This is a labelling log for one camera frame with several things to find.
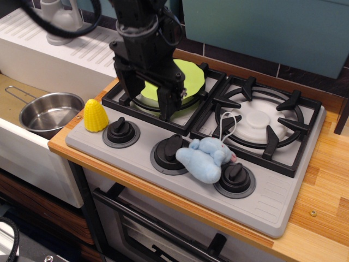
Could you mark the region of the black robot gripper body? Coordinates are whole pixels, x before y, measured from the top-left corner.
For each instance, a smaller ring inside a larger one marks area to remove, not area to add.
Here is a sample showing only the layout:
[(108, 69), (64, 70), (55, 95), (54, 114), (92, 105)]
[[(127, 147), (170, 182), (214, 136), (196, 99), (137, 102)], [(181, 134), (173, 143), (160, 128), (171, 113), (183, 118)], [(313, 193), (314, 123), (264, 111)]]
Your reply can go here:
[(136, 64), (145, 82), (158, 88), (184, 85), (185, 76), (172, 58), (183, 30), (169, 10), (119, 10), (116, 26), (122, 40), (110, 45), (115, 62)]

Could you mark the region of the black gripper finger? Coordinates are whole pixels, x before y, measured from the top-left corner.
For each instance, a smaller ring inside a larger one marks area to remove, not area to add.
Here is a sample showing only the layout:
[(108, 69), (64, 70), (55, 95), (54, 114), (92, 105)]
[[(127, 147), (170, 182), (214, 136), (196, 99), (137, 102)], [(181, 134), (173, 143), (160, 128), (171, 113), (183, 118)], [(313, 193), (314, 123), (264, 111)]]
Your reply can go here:
[(157, 89), (159, 118), (168, 122), (171, 116), (182, 106), (185, 97), (184, 85), (161, 86)]
[(145, 88), (145, 76), (136, 64), (114, 62), (114, 68), (122, 88), (130, 99), (138, 96)]

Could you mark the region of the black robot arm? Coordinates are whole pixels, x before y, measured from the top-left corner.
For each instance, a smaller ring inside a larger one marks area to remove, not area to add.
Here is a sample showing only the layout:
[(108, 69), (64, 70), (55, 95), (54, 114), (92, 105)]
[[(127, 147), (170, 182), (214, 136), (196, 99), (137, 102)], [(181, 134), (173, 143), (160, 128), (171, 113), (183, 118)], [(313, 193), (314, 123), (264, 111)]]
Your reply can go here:
[(117, 77), (129, 98), (149, 82), (157, 87), (160, 119), (169, 121), (186, 95), (185, 75), (173, 60), (183, 29), (165, 1), (112, 1), (121, 40), (110, 45)]

